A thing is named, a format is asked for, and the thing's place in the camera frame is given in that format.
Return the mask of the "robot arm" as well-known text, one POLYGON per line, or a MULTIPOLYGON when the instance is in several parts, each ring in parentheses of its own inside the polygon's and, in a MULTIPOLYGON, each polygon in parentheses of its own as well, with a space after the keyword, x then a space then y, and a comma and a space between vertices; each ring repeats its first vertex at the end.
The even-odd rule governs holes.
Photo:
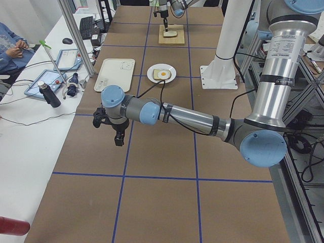
POLYGON ((323 1, 261 1, 259 32, 272 34, 252 113, 245 119, 222 119, 170 103, 127 95, 121 87, 107 86, 93 125, 111 125, 115 144, 122 146, 130 120, 154 125, 178 123, 205 136, 216 136, 236 147, 252 165, 271 167, 287 152, 282 116, 295 84, 295 74, 307 37, 317 29, 323 1))
POLYGON ((194 5, 198 0, 190 0, 190 1, 178 1, 178 0, 160 0, 157 1, 157 10, 153 12, 154 16, 156 17, 157 14, 160 14, 160 17, 163 19, 163 24, 165 28, 165 32, 168 32, 168 4, 170 4, 172 13, 175 17, 181 17, 185 10, 188 9, 190 6, 194 5))

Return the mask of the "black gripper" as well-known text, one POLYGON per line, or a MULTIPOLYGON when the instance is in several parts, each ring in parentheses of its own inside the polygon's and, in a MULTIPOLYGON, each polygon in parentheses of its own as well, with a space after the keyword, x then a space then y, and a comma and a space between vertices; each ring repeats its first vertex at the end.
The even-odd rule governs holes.
POLYGON ((116 146, 124 146, 124 135, 125 130, 129 126, 129 121, 126 120, 121 124, 113 124, 112 128, 116 131, 116 136, 114 138, 114 142, 116 146))
POLYGON ((169 16, 169 12, 168 12, 168 1, 167 0, 158 0, 158 12, 160 13, 160 16, 163 18, 165 32, 168 32, 167 17, 169 16))

